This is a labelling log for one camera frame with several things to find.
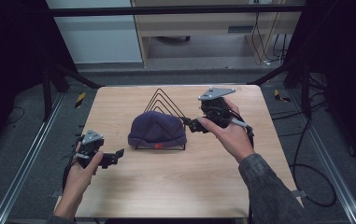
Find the left hand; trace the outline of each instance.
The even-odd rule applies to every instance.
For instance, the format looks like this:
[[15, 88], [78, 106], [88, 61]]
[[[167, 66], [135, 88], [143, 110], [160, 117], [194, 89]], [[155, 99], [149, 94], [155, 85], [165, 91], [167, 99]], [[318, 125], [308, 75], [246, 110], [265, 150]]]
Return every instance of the left hand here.
[[[81, 143], [78, 143], [76, 150], [79, 149], [80, 145]], [[85, 169], [77, 162], [77, 157], [74, 157], [69, 175], [66, 179], [64, 194], [54, 211], [55, 216], [63, 217], [71, 221], [74, 220], [78, 206], [82, 200], [82, 195], [90, 185], [93, 175], [96, 174], [102, 157], [103, 152], [98, 151]]]

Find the purple cap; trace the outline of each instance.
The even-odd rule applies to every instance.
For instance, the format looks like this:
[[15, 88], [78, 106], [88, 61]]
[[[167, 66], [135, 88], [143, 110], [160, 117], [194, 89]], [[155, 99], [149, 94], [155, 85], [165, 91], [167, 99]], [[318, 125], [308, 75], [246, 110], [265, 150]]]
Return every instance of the purple cap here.
[[133, 147], [184, 147], [186, 142], [186, 133], [180, 119], [156, 111], [137, 116], [128, 134], [128, 144]]

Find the gray plastic part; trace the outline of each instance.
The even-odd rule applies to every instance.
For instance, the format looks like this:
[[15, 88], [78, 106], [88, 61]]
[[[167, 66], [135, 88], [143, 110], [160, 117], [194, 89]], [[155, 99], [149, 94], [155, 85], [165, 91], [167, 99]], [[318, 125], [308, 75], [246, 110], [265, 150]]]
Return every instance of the gray plastic part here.
[[213, 100], [223, 95], [236, 92], [236, 89], [209, 88], [204, 94], [198, 96], [199, 101]]
[[102, 134], [94, 132], [92, 129], [89, 129], [87, 131], [87, 133], [85, 134], [84, 139], [82, 140], [81, 144], [87, 145], [91, 142], [97, 141], [102, 138], [103, 138]]

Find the right hand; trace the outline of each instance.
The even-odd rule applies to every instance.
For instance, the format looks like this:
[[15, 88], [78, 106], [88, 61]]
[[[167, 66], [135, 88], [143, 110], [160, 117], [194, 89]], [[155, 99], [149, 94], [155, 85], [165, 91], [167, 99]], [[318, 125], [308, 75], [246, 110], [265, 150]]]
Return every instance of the right hand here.
[[[239, 114], [239, 109], [236, 105], [226, 98], [224, 98], [224, 101], [231, 110]], [[224, 148], [235, 157], [238, 163], [255, 153], [244, 128], [230, 123], [229, 126], [223, 129], [209, 119], [198, 118], [198, 121], [204, 128], [215, 134]]]

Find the sleeve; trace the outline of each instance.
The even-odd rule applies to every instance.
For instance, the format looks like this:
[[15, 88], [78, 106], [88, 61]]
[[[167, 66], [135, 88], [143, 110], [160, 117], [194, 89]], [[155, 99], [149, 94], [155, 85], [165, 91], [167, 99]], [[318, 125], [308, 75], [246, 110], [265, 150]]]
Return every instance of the sleeve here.
[[72, 222], [62, 217], [50, 216], [45, 224], [76, 224], [76, 222]]
[[250, 207], [256, 223], [313, 223], [261, 155], [246, 157], [238, 169], [248, 186]]

